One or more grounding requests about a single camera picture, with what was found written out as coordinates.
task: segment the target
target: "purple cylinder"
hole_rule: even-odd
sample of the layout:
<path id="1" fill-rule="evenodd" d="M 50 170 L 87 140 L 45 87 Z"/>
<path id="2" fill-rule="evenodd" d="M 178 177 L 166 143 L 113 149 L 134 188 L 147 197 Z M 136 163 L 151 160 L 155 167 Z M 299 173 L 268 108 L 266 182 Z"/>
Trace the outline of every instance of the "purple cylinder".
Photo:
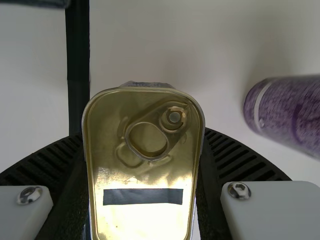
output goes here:
<path id="1" fill-rule="evenodd" d="M 249 91 L 243 112 L 256 133 L 320 158 L 320 75 L 267 78 Z"/>

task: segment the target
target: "white backdrop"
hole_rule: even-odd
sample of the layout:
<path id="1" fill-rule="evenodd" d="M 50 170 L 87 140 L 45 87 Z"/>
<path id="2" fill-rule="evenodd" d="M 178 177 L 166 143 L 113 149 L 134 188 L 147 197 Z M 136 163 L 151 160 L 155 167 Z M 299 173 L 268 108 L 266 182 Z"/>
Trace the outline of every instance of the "white backdrop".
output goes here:
<path id="1" fill-rule="evenodd" d="M 65 11 L 0 4 L 0 172 L 68 135 Z"/>

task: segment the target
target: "black label strip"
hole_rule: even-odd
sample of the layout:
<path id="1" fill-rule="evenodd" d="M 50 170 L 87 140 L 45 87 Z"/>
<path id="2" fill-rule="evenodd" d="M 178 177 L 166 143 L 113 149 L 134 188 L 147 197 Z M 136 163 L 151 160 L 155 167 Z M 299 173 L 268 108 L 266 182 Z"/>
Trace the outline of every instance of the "black label strip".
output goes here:
<path id="1" fill-rule="evenodd" d="M 121 188 L 104 189 L 103 205 L 178 204 L 182 205 L 183 189 Z"/>

